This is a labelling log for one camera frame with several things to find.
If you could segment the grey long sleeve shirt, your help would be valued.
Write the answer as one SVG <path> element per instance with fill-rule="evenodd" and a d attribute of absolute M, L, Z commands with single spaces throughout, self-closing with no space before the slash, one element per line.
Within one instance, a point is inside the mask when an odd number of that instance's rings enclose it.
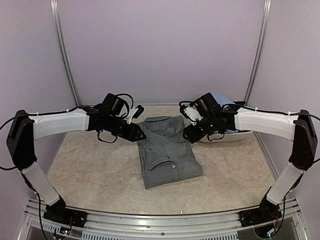
<path fill-rule="evenodd" d="M 146 189 L 203 175 L 191 144 L 183 138 L 182 116 L 147 117 L 137 125 L 146 135 L 137 142 Z"/>

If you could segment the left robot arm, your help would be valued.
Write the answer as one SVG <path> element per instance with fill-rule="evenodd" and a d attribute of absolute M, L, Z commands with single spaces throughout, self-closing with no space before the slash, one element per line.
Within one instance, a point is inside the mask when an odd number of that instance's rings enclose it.
<path fill-rule="evenodd" d="M 7 120 L 11 127 L 6 139 L 14 169 L 20 171 L 26 184 L 46 203 L 46 211 L 63 223 L 70 211 L 57 190 L 37 163 L 35 141 L 69 132 L 109 132 L 116 139 L 138 142 L 146 138 L 140 126 L 133 123 L 144 111 L 141 105 L 128 104 L 124 94 L 108 93 L 95 105 L 45 113 L 19 110 Z"/>

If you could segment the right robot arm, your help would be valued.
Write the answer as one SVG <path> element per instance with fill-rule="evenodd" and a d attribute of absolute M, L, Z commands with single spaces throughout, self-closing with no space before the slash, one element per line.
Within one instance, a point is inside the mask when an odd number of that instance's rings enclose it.
<path fill-rule="evenodd" d="M 191 144 L 204 137 L 211 141 L 214 134 L 225 136 L 227 131 L 254 132 L 290 143 L 287 163 L 255 212 L 260 222 L 268 221 L 275 214 L 275 207 L 317 162 L 318 136 L 314 127 L 317 117 L 307 110 L 277 111 L 237 102 L 219 103 L 210 92 L 178 105 L 180 113 L 190 122 L 183 129 L 183 137 Z"/>

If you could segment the light blue shirt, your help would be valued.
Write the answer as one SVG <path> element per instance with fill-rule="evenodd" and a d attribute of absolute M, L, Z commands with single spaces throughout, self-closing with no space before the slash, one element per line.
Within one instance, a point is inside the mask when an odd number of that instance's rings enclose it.
<path fill-rule="evenodd" d="M 224 105 L 229 105 L 229 104 L 234 104 L 233 101 L 231 101 L 230 99 L 228 99 L 225 95 L 217 93 L 217 92 L 211 92 L 211 95 L 213 96 L 213 98 L 216 100 L 216 102 L 220 105 L 220 106 L 224 106 Z"/>

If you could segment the white plastic bin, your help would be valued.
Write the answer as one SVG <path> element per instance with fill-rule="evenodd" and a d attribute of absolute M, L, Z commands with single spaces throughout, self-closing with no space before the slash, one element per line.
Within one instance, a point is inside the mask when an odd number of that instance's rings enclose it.
<path fill-rule="evenodd" d="M 201 143 L 228 143 L 228 142 L 237 142 L 247 139 L 251 136 L 253 131 L 232 131 L 227 130 L 224 134 L 213 134 L 207 138 L 203 137 L 199 142 Z"/>

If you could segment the front aluminium rail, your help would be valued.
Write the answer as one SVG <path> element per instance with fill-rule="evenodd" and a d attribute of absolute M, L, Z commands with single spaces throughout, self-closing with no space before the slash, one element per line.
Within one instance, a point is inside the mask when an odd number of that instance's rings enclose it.
<path fill-rule="evenodd" d="M 246 220 L 256 206 L 235 210 L 174 215 L 125 214 L 82 209 L 78 227 L 40 218 L 46 205 L 27 203 L 19 240 L 306 240 L 306 227 L 295 198 L 280 204 L 270 221 Z"/>

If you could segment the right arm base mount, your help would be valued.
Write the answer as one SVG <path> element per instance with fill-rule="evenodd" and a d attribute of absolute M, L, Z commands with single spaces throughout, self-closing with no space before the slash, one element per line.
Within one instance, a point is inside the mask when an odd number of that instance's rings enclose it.
<path fill-rule="evenodd" d="M 267 223 L 276 219 L 280 219 L 283 216 L 279 208 L 274 211 L 269 211 L 266 208 L 260 207 L 240 211 L 238 215 L 242 227 Z"/>

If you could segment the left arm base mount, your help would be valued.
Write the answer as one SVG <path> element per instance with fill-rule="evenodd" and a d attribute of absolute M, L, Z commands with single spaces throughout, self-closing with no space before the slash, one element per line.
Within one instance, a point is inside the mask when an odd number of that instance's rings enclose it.
<path fill-rule="evenodd" d="M 55 223 L 70 227 L 84 228 L 88 213 L 81 210 L 64 208 L 63 210 L 46 209 L 43 217 Z"/>

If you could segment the right aluminium frame post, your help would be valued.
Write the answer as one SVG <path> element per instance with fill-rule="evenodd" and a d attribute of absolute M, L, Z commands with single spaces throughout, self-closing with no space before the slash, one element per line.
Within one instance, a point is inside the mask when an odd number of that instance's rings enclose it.
<path fill-rule="evenodd" d="M 265 45 L 266 35 L 268 31 L 268 24 L 269 24 L 270 12 L 271 12 L 271 3 L 272 3 L 271 0 L 265 0 L 263 5 L 262 19 L 261 19 L 260 30 L 258 34 L 257 46 L 256 46 L 254 58 L 253 58 L 253 65 L 251 68 L 248 85 L 247 85 L 245 96 L 244 96 L 244 101 L 247 104 L 250 102 L 251 96 L 253 94 L 254 85 L 256 83 L 258 70 L 259 70 L 259 66 L 260 66 L 263 51 L 264 51 L 264 45 Z"/>

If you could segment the aluminium frame post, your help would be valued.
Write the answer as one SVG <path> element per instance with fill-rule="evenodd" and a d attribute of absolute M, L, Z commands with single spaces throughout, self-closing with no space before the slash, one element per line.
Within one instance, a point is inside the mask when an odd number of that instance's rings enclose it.
<path fill-rule="evenodd" d="M 265 0 L 263 5 L 262 19 L 261 19 L 260 30 L 258 34 L 257 46 L 256 46 L 254 58 L 253 58 L 253 65 L 251 68 L 248 85 L 247 85 L 245 96 L 244 96 L 244 101 L 247 104 L 250 102 L 251 96 L 253 94 L 254 85 L 256 83 L 258 70 L 259 70 L 259 66 L 260 66 L 263 51 L 264 51 L 264 45 L 265 45 L 266 35 L 268 31 L 268 24 L 269 24 L 270 12 L 271 12 L 271 3 L 272 3 L 271 0 Z"/>
<path fill-rule="evenodd" d="M 50 0 L 50 7 L 51 7 L 51 13 L 52 13 L 52 18 L 53 18 L 53 25 L 55 29 L 55 34 L 57 38 L 57 44 L 58 44 L 58 49 L 60 52 L 61 56 L 61 61 L 63 65 L 63 69 L 65 72 L 67 84 L 71 93 L 71 97 L 73 99 L 73 102 L 76 106 L 80 106 L 81 100 L 79 96 L 79 92 L 76 87 L 76 83 L 74 80 L 74 76 L 72 73 L 68 53 L 67 53 L 67 48 L 65 44 L 65 39 L 64 39 L 64 33 L 63 33 L 63 27 L 62 27 L 62 21 L 60 17 L 60 9 L 59 9 L 59 2 L 57 0 Z"/>

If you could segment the left aluminium frame post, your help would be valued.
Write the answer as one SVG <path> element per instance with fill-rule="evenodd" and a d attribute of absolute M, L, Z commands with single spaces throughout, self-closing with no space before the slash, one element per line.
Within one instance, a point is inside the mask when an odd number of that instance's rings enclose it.
<path fill-rule="evenodd" d="M 59 9 L 59 2 L 57 0 L 50 0 L 50 7 L 51 7 L 51 13 L 52 13 L 52 18 L 53 18 L 53 25 L 55 29 L 55 34 L 57 38 L 57 44 L 58 44 L 58 49 L 60 52 L 61 56 L 61 61 L 63 65 L 63 69 L 65 72 L 67 84 L 71 93 L 71 97 L 73 99 L 73 102 L 76 106 L 80 106 L 81 100 L 79 96 L 79 92 L 76 87 L 76 83 L 74 80 L 74 76 L 72 73 L 68 53 L 67 53 L 67 48 L 65 44 L 65 39 L 64 39 L 64 33 L 63 33 L 63 27 L 62 27 L 62 21 L 60 17 L 60 9 Z"/>

